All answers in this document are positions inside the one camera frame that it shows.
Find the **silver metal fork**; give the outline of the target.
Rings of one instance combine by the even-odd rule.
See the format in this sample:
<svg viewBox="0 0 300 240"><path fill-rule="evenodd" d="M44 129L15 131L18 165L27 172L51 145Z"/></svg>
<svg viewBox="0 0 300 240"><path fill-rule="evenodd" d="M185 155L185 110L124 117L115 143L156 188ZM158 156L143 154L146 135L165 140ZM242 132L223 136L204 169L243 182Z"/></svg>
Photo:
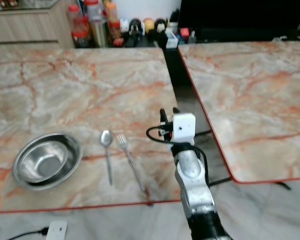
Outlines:
<svg viewBox="0 0 300 240"><path fill-rule="evenodd" d="M141 178L141 174L140 174L139 170L137 169L137 165L132 156L132 153L128 149L128 142L127 142L125 135L124 134L116 135L116 142L117 142L118 146L120 146L120 148L123 150L123 152L125 153L125 155L127 157L128 163L130 164L132 172L136 178L138 187L140 188L141 192L145 192L146 188L143 183L143 179Z"/></svg>

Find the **small white blue box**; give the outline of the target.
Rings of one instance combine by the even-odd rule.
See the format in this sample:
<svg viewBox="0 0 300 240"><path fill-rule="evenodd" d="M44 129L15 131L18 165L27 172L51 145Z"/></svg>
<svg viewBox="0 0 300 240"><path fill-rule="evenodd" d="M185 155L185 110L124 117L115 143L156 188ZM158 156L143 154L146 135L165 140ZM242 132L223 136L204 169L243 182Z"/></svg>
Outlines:
<svg viewBox="0 0 300 240"><path fill-rule="evenodd" d="M173 50L178 47L179 45L179 38L171 31L166 31L164 33L166 37L166 44L164 48L167 50Z"/></svg>

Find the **small red box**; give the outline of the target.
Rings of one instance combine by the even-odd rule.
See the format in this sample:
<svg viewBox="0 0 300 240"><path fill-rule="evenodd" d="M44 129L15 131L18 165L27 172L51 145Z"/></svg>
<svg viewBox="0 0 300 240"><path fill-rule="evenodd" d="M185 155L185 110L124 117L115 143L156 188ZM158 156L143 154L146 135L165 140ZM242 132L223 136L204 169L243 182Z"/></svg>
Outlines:
<svg viewBox="0 0 300 240"><path fill-rule="evenodd" d="M187 27L179 29L179 35L182 39L187 40L191 36L191 31Z"/></svg>

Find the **black-haired small doll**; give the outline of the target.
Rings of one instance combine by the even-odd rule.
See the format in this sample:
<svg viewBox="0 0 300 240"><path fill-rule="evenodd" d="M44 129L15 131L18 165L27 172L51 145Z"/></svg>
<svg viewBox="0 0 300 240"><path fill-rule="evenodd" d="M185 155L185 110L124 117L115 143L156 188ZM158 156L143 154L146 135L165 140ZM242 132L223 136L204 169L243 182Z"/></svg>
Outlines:
<svg viewBox="0 0 300 240"><path fill-rule="evenodd" d="M168 37L166 36L167 22L163 18L159 18L154 22L154 30L152 32L152 38L157 42L160 48L165 48L168 42Z"/></svg>

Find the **black small figurine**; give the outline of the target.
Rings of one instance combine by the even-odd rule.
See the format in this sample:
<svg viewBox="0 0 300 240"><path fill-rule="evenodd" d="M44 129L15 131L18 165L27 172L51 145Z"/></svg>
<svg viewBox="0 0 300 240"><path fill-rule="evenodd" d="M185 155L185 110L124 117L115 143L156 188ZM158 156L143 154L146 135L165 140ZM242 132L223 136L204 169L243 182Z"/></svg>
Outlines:
<svg viewBox="0 0 300 240"><path fill-rule="evenodd" d="M136 47L143 35L143 23L138 18L130 20L128 25L128 39L132 42L132 48Z"/></svg>

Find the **yellow small figurine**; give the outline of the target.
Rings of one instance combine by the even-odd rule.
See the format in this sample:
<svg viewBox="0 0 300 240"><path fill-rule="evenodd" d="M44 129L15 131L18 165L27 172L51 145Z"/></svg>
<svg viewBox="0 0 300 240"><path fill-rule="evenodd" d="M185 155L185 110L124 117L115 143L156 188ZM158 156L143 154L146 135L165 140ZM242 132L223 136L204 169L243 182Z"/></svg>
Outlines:
<svg viewBox="0 0 300 240"><path fill-rule="evenodd" d="M150 34L150 32L152 30L155 29L155 20L152 18L145 18L143 20L143 30L144 30L144 34Z"/></svg>

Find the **white small figurine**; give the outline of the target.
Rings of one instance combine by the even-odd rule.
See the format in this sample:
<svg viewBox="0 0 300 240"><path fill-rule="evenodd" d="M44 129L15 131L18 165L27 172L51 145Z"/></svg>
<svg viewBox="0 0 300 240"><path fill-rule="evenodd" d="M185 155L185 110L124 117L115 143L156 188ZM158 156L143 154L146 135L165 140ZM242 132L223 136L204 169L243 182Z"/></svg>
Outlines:
<svg viewBox="0 0 300 240"><path fill-rule="evenodd" d="M129 29L130 29L130 19L120 18L119 23L120 23L121 34L127 34L127 32L129 32Z"/></svg>

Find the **steel canister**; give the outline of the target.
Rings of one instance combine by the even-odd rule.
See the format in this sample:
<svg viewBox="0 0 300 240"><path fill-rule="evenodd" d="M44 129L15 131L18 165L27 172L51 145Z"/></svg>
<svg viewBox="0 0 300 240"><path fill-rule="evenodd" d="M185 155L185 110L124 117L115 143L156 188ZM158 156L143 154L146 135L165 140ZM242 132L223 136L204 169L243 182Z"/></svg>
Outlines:
<svg viewBox="0 0 300 240"><path fill-rule="evenodd" d="M93 39L97 48L109 47L109 26L107 20L91 20Z"/></svg>

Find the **small dark jar red lid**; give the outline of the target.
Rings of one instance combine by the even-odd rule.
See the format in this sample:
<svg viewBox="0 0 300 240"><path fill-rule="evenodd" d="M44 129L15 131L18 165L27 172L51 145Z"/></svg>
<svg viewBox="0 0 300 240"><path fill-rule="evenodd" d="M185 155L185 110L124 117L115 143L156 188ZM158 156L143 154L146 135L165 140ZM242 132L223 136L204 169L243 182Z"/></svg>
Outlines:
<svg viewBox="0 0 300 240"><path fill-rule="evenodd" d="M71 32L74 47L77 49L90 48L89 33L87 30L73 30Z"/></svg>

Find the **orange bottle red cap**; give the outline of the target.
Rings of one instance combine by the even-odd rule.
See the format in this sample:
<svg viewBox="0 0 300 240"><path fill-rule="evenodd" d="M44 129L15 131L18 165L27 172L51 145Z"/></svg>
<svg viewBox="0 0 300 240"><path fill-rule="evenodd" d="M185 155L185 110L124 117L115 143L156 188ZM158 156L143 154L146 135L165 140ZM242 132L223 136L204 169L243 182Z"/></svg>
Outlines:
<svg viewBox="0 0 300 240"><path fill-rule="evenodd" d="M104 0L105 16L108 19L109 27L120 27L120 18L118 17L117 5L114 0Z"/></svg>

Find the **black television screen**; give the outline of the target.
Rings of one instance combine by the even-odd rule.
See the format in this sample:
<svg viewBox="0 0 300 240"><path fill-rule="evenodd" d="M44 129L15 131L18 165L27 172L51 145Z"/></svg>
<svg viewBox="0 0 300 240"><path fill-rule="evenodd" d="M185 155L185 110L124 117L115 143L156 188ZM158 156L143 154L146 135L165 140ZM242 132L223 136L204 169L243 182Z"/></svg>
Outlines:
<svg viewBox="0 0 300 240"><path fill-rule="evenodd" d="M181 0L179 28L197 41L271 41L300 25L300 0Z"/></svg>

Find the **stainless steel bowl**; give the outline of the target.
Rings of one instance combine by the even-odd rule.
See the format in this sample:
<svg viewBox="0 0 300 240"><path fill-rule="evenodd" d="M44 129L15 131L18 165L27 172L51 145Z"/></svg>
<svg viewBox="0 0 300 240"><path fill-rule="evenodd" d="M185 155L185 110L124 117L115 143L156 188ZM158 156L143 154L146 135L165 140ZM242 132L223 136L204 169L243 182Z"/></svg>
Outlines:
<svg viewBox="0 0 300 240"><path fill-rule="evenodd" d="M65 132L32 139L16 155L12 166L15 182L31 191L43 191L64 182L83 157L80 142Z"/></svg>

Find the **wide clear jar red lid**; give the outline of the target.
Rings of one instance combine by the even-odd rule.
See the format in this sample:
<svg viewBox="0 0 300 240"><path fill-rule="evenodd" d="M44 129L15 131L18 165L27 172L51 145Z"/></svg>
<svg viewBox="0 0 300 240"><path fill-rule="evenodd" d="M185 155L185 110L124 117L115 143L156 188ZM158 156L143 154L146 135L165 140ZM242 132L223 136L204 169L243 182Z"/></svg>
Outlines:
<svg viewBox="0 0 300 240"><path fill-rule="evenodd" d="M84 14L90 22L106 21L100 0L84 0Z"/></svg>

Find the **tall clear jar red lid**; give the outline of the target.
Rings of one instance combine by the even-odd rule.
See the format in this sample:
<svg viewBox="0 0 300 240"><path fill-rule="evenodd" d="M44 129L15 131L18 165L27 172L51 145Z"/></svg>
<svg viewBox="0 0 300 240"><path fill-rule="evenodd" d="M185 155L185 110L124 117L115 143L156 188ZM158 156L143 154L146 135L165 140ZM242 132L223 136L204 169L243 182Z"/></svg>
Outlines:
<svg viewBox="0 0 300 240"><path fill-rule="evenodd" d="M79 5L77 5L76 3L68 5L67 18L71 32L81 32L83 14Z"/></svg>

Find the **black metal table frame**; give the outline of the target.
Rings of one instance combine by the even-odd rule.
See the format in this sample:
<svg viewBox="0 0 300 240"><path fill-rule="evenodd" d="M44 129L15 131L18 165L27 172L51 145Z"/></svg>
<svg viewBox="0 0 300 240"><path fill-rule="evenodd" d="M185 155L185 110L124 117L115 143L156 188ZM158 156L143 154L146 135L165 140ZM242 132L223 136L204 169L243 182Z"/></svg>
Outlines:
<svg viewBox="0 0 300 240"><path fill-rule="evenodd" d="M289 185L287 185L287 183L285 183L285 182L276 182L275 184L280 186L281 188L287 190L287 191L292 190L292 188Z"/></svg>

